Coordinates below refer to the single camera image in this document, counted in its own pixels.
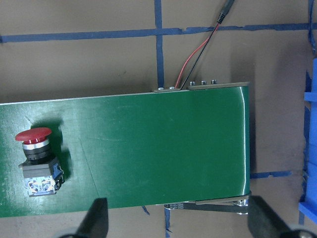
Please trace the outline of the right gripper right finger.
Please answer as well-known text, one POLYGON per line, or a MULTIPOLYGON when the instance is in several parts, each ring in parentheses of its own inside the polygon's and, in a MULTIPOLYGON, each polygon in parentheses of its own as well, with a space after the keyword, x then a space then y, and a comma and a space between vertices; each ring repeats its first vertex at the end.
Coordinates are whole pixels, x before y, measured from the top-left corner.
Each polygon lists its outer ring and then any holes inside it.
POLYGON ((250 196, 247 222, 254 238, 281 238, 291 232, 289 226, 260 196, 250 196))

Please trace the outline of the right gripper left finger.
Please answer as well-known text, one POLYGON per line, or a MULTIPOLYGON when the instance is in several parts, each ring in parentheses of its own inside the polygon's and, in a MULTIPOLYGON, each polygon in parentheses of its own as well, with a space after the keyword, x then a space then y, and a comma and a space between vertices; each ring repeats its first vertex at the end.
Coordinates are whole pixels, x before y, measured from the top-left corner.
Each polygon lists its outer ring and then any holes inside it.
POLYGON ((108 234, 108 207, 106 198, 97 198, 78 228, 81 238, 106 238, 108 234))

